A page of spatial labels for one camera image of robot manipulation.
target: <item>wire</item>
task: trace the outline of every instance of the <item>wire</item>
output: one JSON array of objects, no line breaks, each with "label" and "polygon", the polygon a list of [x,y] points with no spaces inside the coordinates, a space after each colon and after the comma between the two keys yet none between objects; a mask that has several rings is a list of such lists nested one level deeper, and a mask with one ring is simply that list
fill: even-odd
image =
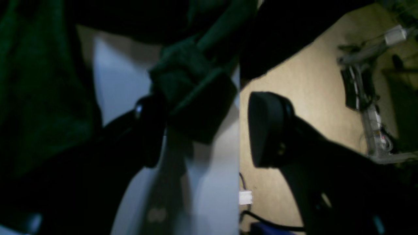
[{"label": "wire", "polygon": [[242,181],[242,187],[244,188],[244,190],[247,190],[247,187],[245,186],[245,180],[244,180],[244,177],[241,174],[241,172],[240,172],[240,178],[241,178],[241,181]]},{"label": "wire", "polygon": [[363,137],[371,138],[371,137],[375,137],[375,136],[374,135],[366,136],[366,133],[364,133],[364,132],[360,135],[360,137],[359,137],[359,150],[360,150],[360,152],[362,152],[361,140],[362,140]]},{"label": "wire", "polygon": [[[242,181],[242,187],[244,190],[247,190],[247,186],[245,185],[245,180],[244,180],[244,176],[241,174],[240,172],[240,178]],[[251,210],[252,205],[251,204],[247,204],[247,210],[250,211]]]},{"label": "wire", "polygon": [[304,232],[305,231],[304,227],[293,227],[293,226],[284,226],[284,225],[275,224],[273,222],[270,222],[268,220],[265,220],[265,219],[261,218],[260,216],[252,213],[251,211],[247,211],[247,210],[241,212],[240,222],[242,222],[242,219],[244,218],[244,215],[249,215],[249,216],[257,219],[258,221],[262,222],[263,224],[268,225],[270,227],[273,227],[275,229],[286,230],[286,231],[294,231],[294,232]]},{"label": "wire", "polygon": [[379,39],[379,38],[381,38],[381,37],[383,37],[383,36],[385,36],[384,34],[381,34],[381,35],[379,35],[379,36],[377,36],[377,37],[374,37],[374,38],[371,38],[371,39],[367,39],[367,40],[364,40],[364,41],[362,41],[362,43],[360,43],[360,46],[361,47],[364,47],[368,42],[370,42],[370,41],[374,41],[374,40],[376,40],[376,39]]},{"label": "wire", "polygon": [[408,6],[407,8],[405,8],[405,7],[403,7],[403,9],[400,11],[400,12],[397,12],[397,15],[395,15],[394,17],[396,18],[396,17],[399,17],[402,13],[405,13],[405,12],[407,12],[407,13],[409,13],[408,11],[409,10],[411,10],[411,9],[413,9],[414,7],[416,7],[416,6],[418,6],[418,4],[416,3],[416,4],[413,4],[412,6]]}]

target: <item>beige floor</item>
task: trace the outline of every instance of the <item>beige floor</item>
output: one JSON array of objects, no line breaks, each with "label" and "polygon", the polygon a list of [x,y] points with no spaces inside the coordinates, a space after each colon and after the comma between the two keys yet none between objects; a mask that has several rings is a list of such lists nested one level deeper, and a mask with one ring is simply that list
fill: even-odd
[{"label": "beige floor", "polygon": [[[342,55],[340,44],[360,43],[381,35],[395,26],[391,15],[380,5],[373,4],[350,12],[338,20],[311,45],[277,66],[265,76],[253,80],[241,91],[241,155],[240,171],[247,188],[252,190],[252,211],[270,221],[283,225],[303,225],[293,196],[280,171],[256,169],[251,161],[247,105],[252,91],[272,91],[289,98],[296,114],[313,125],[329,140],[358,152],[365,152],[363,126],[358,113],[345,107],[344,85],[336,63]],[[391,67],[390,52],[379,58],[379,67]],[[382,75],[376,75],[377,89],[388,90]],[[382,96],[387,125],[396,132],[391,118],[390,100]],[[244,219],[246,231],[250,222]]]}]

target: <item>white surface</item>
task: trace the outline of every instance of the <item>white surface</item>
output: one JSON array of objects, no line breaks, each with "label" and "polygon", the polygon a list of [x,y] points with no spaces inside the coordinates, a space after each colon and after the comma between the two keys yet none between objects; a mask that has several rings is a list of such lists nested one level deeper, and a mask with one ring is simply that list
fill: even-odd
[{"label": "white surface", "polygon": [[248,205],[252,204],[252,192],[248,191],[241,191],[240,192],[240,205]]},{"label": "white surface", "polygon": [[[107,124],[148,93],[147,69],[158,61],[161,47],[81,26],[78,30]],[[233,81],[239,84],[238,72]],[[238,234],[238,109],[239,95],[211,146],[168,128],[158,166],[132,179],[112,235]]]}]

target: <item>green cloth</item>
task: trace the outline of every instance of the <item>green cloth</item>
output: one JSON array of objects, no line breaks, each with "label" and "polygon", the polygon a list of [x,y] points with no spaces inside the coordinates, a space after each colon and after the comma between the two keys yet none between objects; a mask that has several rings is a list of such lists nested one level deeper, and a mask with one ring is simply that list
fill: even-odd
[{"label": "green cloth", "polygon": [[0,184],[93,134],[92,81],[67,10],[10,0],[0,16]]},{"label": "green cloth", "polygon": [[211,143],[228,114],[237,93],[230,76],[256,9],[254,0],[233,0],[204,34],[163,48],[150,71],[152,91],[167,100],[168,124],[193,140]]},{"label": "green cloth", "polygon": [[168,103],[168,124],[193,140],[211,143],[237,93],[228,74],[191,40],[163,50],[150,71],[154,92]]}]

